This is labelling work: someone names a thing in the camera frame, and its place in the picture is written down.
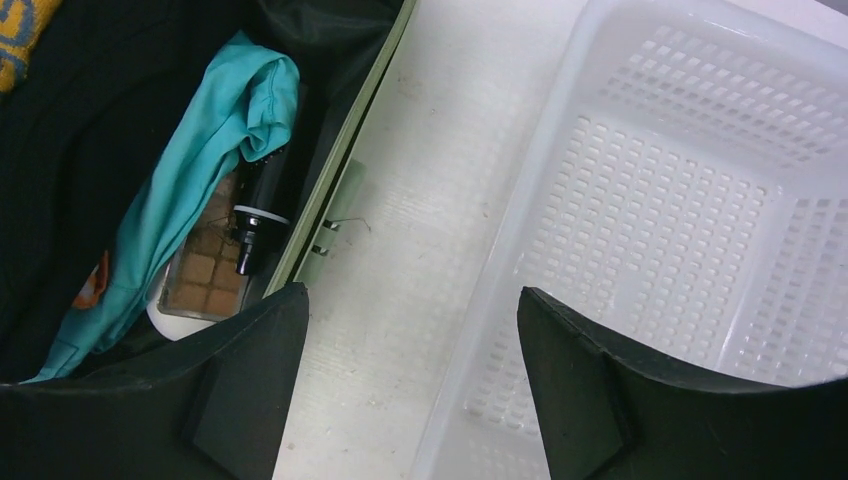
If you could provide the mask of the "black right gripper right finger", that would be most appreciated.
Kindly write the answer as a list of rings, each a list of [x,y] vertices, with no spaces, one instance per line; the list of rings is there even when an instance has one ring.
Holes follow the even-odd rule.
[[[843,479],[847,383],[782,387],[676,359],[535,287],[517,328],[554,479]]]

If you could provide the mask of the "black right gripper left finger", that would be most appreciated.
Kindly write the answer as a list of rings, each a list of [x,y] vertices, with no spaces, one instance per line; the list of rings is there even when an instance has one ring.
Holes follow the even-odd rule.
[[[77,379],[1,390],[5,479],[269,479],[309,322],[291,283]]]

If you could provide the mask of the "white perforated plastic basket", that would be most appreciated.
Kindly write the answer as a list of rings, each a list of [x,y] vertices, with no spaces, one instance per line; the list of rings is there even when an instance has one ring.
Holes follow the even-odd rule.
[[[516,326],[538,286],[684,361],[847,372],[847,20],[591,1],[422,437],[415,479],[545,479]]]

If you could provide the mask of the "green hard-shell suitcase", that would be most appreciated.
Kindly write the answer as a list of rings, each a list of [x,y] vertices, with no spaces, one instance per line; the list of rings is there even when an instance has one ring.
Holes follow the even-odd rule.
[[[351,126],[361,115],[359,101],[372,93],[385,52],[395,44],[396,24],[408,17],[410,6],[405,1],[245,2],[237,32],[286,54],[300,73],[294,131],[283,146],[288,150],[282,190],[293,195],[294,208],[302,213],[311,190],[349,144]]]

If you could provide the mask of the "white brown cosmetic palette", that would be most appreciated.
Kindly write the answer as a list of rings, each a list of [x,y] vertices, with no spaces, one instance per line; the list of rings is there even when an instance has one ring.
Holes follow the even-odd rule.
[[[205,329],[242,308],[247,278],[236,273],[239,244],[232,238],[236,196],[237,175],[230,173],[219,182],[149,291],[148,318],[169,340]]]

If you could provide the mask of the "orange item in suitcase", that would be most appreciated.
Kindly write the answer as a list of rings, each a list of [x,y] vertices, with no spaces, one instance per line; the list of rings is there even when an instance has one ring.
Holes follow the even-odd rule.
[[[75,296],[71,307],[76,310],[88,310],[96,306],[108,287],[109,274],[110,255],[105,251]]]

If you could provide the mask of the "teal garment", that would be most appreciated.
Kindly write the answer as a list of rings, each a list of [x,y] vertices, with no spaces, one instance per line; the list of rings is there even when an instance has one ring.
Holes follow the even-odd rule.
[[[46,360],[25,382],[68,376],[114,346],[145,310],[148,291],[240,160],[256,162],[294,131],[300,73],[286,54],[237,32],[214,56],[150,180],[124,216],[98,302],[66,313]]]

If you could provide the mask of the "yellow folded hello towel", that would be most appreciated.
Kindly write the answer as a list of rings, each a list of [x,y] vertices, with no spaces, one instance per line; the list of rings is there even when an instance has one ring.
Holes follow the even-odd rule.
[[[1,95],[26,78],[39,37],[61,4],[62,0],[1,1]]]

